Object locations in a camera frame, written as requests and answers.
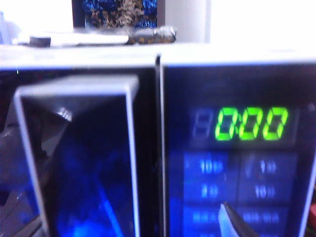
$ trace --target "microwave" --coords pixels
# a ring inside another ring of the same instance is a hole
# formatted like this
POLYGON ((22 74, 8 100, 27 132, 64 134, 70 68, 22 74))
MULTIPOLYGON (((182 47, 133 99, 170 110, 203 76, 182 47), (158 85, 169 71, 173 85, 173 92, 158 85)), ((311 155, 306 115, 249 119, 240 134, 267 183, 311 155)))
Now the microwave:
POLYGON ((53 237, 221 237, 224 202, 261 237, 304 236, 312 54, 0 50, 3 236, 39 216, 53 237))

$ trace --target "display text 0:00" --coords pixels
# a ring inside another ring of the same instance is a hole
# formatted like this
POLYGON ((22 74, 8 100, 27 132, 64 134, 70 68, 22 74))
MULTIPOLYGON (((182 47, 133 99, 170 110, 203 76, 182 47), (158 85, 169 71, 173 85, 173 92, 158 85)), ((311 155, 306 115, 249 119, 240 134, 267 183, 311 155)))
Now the display text 0:00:
POLYGON ((264 140, 279 140, 283 135, 287 119, 288 110, 284 107, 271 107, 266 116, 259 107, 247 107, 242 115, 234 107, 223 107, 218 114, 215 138, 218 141, 230 141, 237 133, 240 140, 251 141, 257 138, 260 134, 259 130, 262 129, 261 134, 264 140), (260 126, 264 117, 266 117, 264 125, 260 126), (238 118, 240 120, 239 128, 237 127, 238 118))

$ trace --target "wall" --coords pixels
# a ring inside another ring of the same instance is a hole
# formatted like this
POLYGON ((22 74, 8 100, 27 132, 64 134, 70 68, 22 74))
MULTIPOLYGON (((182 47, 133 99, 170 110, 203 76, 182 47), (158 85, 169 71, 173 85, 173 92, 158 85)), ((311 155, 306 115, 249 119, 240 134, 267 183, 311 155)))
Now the wall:
POLYGON ((210 41, 278 50, 314 45, 315 12, 314 0, 213 0, 210 41))
POLYGON ((0 0, 12 38, 19 32, 68 31, 73 28, 71 0, 0 0))
POLYGON ((165 23, 176 28, 178 42, 208 42, 210 11, 211 0, 165 0, 165 23))
POLYGON ((158 26, 164 26, 166 24, 165 1, 166 0, 158 0, 157 2, 157 25, 158 26))

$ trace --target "microwave door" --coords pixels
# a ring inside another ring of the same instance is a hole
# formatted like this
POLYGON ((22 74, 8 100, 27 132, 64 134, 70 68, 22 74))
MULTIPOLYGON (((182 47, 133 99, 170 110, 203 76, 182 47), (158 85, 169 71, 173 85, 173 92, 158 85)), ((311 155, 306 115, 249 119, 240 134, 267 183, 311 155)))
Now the microwave door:
POLYGON ((133 98, 138 78, 71 76, 14 102, 49 236, 139 236, 133 98))

